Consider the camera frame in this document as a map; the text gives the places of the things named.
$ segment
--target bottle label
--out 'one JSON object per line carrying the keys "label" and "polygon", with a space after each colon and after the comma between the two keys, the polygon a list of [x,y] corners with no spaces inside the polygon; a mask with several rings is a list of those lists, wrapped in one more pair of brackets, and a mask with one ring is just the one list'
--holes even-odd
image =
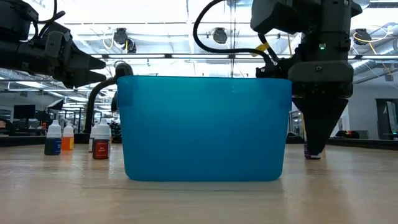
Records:
{"label": "bottle label", "polygon": [[61,139],[47,138],[44,145],[45,155],[59,155],[61,153]]}
{"label": "bottle label", "polygon": [[69,149],[72,150],[75,147],[75,138],[70,138]]}
{"label": "bottle label", "polygon": [[108,159],[110,152],[109,140],[95,139],[93,141],[93,158]]}
{"label": "bottle label", "polygon": [[55,139],[54,140],[54,154],[60,154],[61,153],[61,139]]}

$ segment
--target ceiling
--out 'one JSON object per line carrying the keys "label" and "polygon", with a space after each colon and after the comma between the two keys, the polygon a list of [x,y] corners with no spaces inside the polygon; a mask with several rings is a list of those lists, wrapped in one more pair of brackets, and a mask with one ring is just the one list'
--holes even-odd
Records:
{"label": "ceiling", "polygon": [[[53,0],[25,0],[32,5],[40,14],[40,20],[48,19],[52,16]],[[71,30],[73,40],[76,45],[88,54],[123,54],[123,51],[116,45],[111,48],[112,33],[116,28],[126,28],[130,38],[137,45],[137,55],[124,59],[132,65],[135,75],[174,75],[174,76],[205,76],[205,77],[254,77],[255,68],[262,67],[264,64],[258,58],[251,60],[234,61],[233,71],[231,71],[231,60],[222,58],[212,58],[203,56],[207,54],[199,48],[193,41],[192,27],[200,11],[210,2],[210,0],[58,0],[58,11],[65,11],[66,15],[57,22],[65,25]],[[396,38],[398,35],[398,0],[356,0],[362,5],[368,5],[362,14],[352,18],[351,35],[355,29],[365,28],[371,34],[373,46],[377,54],[398,55]],[[220,3],[203,18],[199,26],[199,38],[204,44],[220,49],[235,48],[255,48],[260,44],[257,34],[250,28],[251,8],[238,6],[236,11],[226,3]],[[211,33],[216,27],[225,28],[228,41],[224,45],[217,44],[212,38]],[[289,39],[291,48],[294,49],[300,43],[301,35],[288,35],[279,30],[272,30],[267,34],[267,39],[271,47],[279,55],[290,54]],[[373,50],[368,45],[352,45],[350,50],[352,55],[372,55]],[[153,55],[140,54],[185,54],[183,58],[159,59]],[[97,72],[107,75],[114,75],[114,63],[118,58],[107,59],[107,68]],[[366,78],[366,75],[374,75],[371,69],[383,71],[386,64],[383,60],[352,60],[356,69],[355,80]],[[396,60],[390,59],[388,68],[395,64]],[[27,79],[32,83],[40,81],[39,84],[49,93],[61,94],[64,89],[60,82],[56,82],[50,77],[30,76],[23,72],[7,72],[0,70],[0,77],[3,79]],[[383,83],[383,78],[373,78],[372,82],[379,80]],[[0,88],[16,89],[40,89],[27,83],[1,82]],[[87,98],[87,93],[94,85],[80,88],[80,91],[62,92],[62,96],[77,96]],[[104,90],[101,97],[106,98],[113,95],[111,86]]]}

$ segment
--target workbench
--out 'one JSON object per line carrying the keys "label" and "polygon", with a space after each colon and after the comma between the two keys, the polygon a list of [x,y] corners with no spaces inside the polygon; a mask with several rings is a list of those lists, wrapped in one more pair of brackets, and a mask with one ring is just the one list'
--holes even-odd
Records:
{"label": "workbench", "polygon": [[0,148],[0,223],[396,223],[398,152],[327,146],[306,161],[289,145],[273,182],[136,182],[121,145],[95,161],[87,145],[45,156]]}

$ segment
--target computer monitor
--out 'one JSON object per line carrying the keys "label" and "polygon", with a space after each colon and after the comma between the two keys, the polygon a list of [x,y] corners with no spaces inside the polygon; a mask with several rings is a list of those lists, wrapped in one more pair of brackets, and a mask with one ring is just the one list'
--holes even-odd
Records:
{"label": "computer monitor", "polygon": [[14,119],[35,118],[36,105],[14,105]]}

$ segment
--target white bottle cap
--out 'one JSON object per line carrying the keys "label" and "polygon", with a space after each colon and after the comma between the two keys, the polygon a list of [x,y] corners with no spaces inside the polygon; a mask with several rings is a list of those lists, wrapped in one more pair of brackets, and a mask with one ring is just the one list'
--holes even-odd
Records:
{"label": "white bottle cap", "polygon": [[74,137],[73,127],[70,123],[63,129],[63,137]]}
{"label": "white bottle cap", "polygon": [[49,126],[47,131],[48,138],[60,138],[62,137],[61,126],[58,124],[57,120],[53,120],[52,124]]}
{"label": "white bottle cap", "polygon": [[106,123],[106,119],[102,119],[101,123],[97,125],[96,137],[98,139],[109,139],[110,127]]}
{"label": "white bottle cap", "polygon": [[91,129],[90,138],[95,138],[95,134],[97,133],[97,124],[94,124],[94,127]]}

